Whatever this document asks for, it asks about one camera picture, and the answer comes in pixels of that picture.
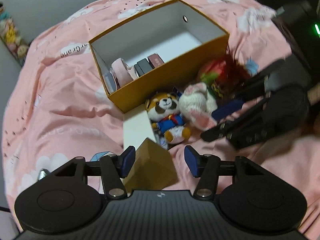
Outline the white crochet bunny plush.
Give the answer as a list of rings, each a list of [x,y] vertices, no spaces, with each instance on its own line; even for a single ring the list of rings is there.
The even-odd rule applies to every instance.
[[[180,96],[178,105],[182,115],[197,129],[206,131],[216,126],[212,112],[217,110],[217,103],[205,83],[189,85]]]

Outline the red feather shuttlecock toy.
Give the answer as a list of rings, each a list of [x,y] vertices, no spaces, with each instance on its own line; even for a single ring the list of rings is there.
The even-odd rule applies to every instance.
[[[228,54],[207,62],[197,74],[197,80],[204,82],[216,99],[228,97],[235,87],[250,78],[244,66]]]

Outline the gold textured gift box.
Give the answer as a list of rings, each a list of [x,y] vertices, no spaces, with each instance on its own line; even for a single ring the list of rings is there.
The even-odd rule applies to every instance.
[[[178,181],[170,153],[149,138],[136,150],[136,159],[123,179],[127,192],[133,190],[162,190]]]

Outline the purple patterned small box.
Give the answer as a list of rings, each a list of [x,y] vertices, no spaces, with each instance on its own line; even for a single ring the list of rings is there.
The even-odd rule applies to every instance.
[[[183,92],[180,91],[176,86],[174,86],[172,89],[172,94],[174,94],[177,98],[180,98]]]

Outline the red panda plush toy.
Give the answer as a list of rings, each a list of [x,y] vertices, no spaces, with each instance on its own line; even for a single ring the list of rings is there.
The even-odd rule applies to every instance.
[[[175,93],[156,93],[146,100],[144,106],[152,129],[168,144],[179,144],[190,138],[191,131],[185,124],[178,105],[178,96]]]

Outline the dark grey box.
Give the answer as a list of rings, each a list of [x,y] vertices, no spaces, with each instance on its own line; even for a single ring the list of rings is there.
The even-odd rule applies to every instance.
[[[136,70],[136,73],[138,77],[150,72],[153,70],[152,65],[148,62],[147,59],[142,59],[138,61],[135,65],[134,68]]]

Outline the pink cloud print bedsheet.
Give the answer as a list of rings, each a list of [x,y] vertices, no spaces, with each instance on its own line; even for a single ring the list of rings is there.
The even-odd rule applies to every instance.
[[[107,98],[88,41],[116,23],[169,0],[97,0],[40,34],[7,103],[2,153],[5,194],[15,223],[14,202],[37,182],[40,169],[52,172],[77,155],[123,151],[123,114]],[[230,33],[229,48],[239,63],[259,71],[291,52],[271,21],[276,11],[255,0],[184,0]],[[244,155],[299,189],[308,209],[299,230],[319,239],[319,115],[311,132],[295,129],[240,152],[225,140],[204,142],[193,131],[188,141],[199,153],[223,160]]]

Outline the maroon small box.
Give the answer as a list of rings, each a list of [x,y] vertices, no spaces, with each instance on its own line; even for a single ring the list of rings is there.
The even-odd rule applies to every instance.
[[[157,53],[148,56],[148,61],[152,68],[157,68],[164,64],[164,61]]]

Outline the pink fabric pouch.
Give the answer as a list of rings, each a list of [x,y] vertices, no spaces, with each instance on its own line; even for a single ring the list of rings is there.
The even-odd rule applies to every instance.
[[[138,78],[135,68],[129,66],[122,58],[116,59],[111,64],[111,69],[120,88]]]

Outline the orange cardboard storage box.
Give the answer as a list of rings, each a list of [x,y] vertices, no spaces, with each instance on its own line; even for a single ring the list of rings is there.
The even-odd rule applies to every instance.
[[[228,39],[229,33],[207,15],[182,0],[170,0],[117,23],[89,46],[107,97],[126,113],[156,92],[195,79],[205,63],[225,55]],[[116,59],[132,67],[152,54],[158,54],[163,65],[129,83],[126,77],[117,79],[115,91],[108,88],[106,78],[114,72]]]

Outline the hanging plush toy column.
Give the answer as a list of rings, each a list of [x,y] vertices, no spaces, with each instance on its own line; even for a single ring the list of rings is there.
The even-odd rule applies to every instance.
[[[10,51],[15,60],[23,67],[29,45],[23,39],[16,27],[12,16],[6,11],[3,3],[0,8],[1,15],[1,40]]]

